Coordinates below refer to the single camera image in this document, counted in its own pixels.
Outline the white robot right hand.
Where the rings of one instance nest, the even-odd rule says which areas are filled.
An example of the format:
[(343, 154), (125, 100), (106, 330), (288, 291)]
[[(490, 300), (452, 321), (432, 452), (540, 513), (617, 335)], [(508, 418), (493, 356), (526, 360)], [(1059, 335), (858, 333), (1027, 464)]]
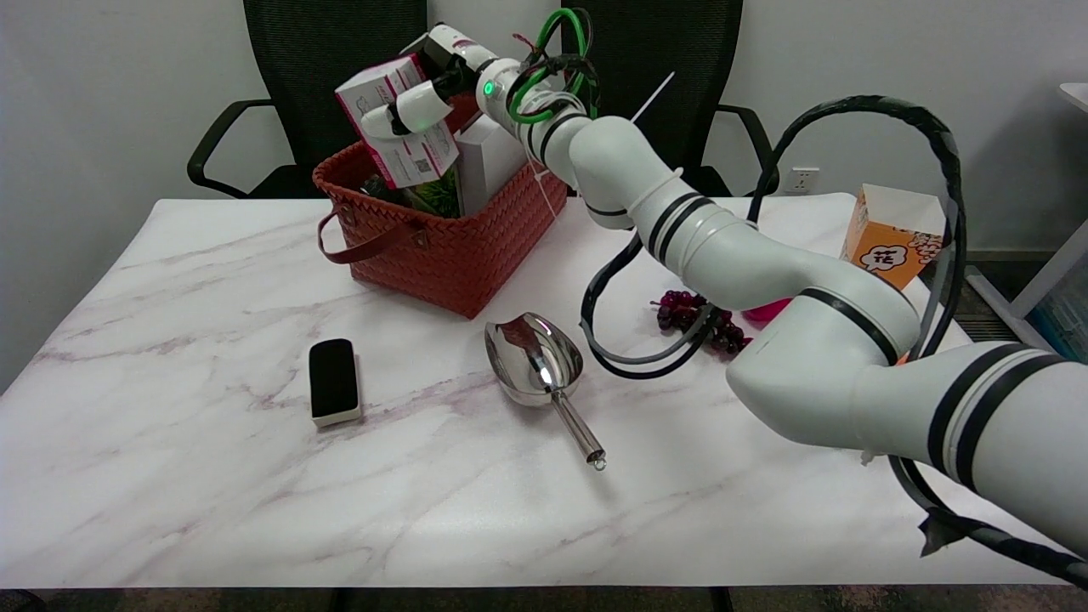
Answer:
[(452, 98), (474, 91), (479, 73), (497, 59), (494, 52), (438, 23), (404, 47), (393, 63), (405, 65), (416, 79), (397, 76), (393, 99), (359, 120), (366, 139), (396, 140), (435, 127), (452, 114)]

